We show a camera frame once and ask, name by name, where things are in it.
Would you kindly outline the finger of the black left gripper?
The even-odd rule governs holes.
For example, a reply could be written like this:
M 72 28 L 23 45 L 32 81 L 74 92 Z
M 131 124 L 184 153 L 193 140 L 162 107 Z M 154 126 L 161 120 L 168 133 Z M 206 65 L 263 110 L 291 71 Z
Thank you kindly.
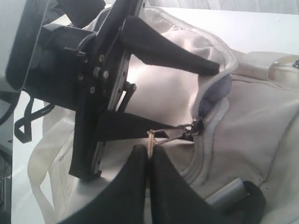
M 220 65 L 191 53 L 166 39 L 141 18 L 129 16 L 121 30 L 124 47 L 143 63 L 214 76 Z
M 113 141 L 146 138 L 147 131 L 177 129 L 130 113 L 105 112 L 100 116 L 94 132 L 95 141 Z

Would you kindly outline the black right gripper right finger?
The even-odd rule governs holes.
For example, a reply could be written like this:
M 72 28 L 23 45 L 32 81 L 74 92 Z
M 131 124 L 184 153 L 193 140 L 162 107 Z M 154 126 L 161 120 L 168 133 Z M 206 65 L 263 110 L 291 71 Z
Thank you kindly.
M 231 224 L 181 177 L 162 146 L 149 161 L 151 216 L 154 224 Z

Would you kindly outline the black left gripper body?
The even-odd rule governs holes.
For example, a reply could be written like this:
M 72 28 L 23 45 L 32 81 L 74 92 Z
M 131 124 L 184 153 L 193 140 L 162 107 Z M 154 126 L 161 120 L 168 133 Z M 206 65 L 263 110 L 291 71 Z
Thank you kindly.
M 28 93 L 75 112 L 70 175 L 84 181 L 100 176 L 100 153 L 110 140 L 145 134 L 134 130 L 138 119 L 116 111 L 122 93 L 131 98 L 135 86 L 126 81 L 133 39 L 131 19 L 140 19 L 142 0 L 117 0 L 102 22 L 86 30 L 104 10 L 102 0 L 61 0 L 59 5 L 72 26 L 42 27 L 36 50 L 37 64 L 28 76 Z

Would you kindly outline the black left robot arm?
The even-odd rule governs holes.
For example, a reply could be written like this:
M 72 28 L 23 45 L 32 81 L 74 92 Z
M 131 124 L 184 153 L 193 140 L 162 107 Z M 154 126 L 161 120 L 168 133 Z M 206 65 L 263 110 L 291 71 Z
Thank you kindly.
M 127 81 L 130 57 L 148 65 L 214 76 L 219 64 L 170 42 L 141 19 L 142 0 L 117 0 L 103 23 L 85 30 L 105 7 L 102 0 L 61 0 L 71 26 L 44 24 L 48 1 L 0 3 L 0 89 L 75 111 L 69 173 L 100 176 L 105 142 L 130 138 L 135 119 L 125 108 L 136 91 Z

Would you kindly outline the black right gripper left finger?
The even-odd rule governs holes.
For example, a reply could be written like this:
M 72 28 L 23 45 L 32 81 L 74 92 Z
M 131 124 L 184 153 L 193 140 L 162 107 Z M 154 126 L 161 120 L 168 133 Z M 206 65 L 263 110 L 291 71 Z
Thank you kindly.
M 88 205 L 61 224 L 142 224 L 148 154 L 135 145 L 114 180 Z

